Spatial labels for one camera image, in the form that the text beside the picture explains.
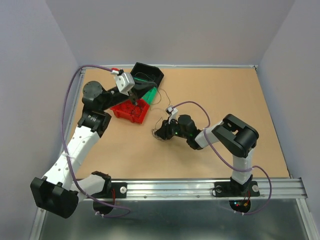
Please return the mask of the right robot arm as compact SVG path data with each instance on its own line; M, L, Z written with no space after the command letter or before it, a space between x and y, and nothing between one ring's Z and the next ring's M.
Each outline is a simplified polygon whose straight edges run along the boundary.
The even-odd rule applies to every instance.
M179 137L194 150L202 150L220 142L232 154L232 175L227 190L242 195L249 190L252 181L252 155L259 139L259 133L233 114L227 114L221 122L200 130L191 116L180 115L178 119L163 120L161 127L154 132L161 140Z

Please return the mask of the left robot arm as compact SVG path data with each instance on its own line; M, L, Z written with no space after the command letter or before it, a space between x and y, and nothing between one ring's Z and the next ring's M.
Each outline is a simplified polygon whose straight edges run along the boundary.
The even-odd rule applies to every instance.
M95 200L96 196L116 196L108 174L94 171L77 181L75 173L110 123L112 117L106 110L129 99L137 101L155 86L154 82L136 81L129 94L125 95L116 87L105 90L97 81L84 85L82 115L73 136L68 143L62 143L63 151L50 170L42 178L35 177L30 184L39 208L67 219L86 198Z

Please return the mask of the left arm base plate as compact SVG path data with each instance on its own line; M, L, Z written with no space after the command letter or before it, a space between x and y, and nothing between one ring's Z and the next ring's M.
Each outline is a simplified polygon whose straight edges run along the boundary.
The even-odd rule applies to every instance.
M126 182L111 182L100 193L99 198L125 199L127 197L128 184Z

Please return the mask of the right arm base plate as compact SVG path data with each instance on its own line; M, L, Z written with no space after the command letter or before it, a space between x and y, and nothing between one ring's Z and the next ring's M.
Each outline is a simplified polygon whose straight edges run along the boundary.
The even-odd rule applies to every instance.
M250 194L251 197L259 197L259 188L254 190L254 186L257 186L256 181L251 181L248 184L241 185L237 182L231 181L217 181L214 183L214 195L218 198L236 198L244 197Z

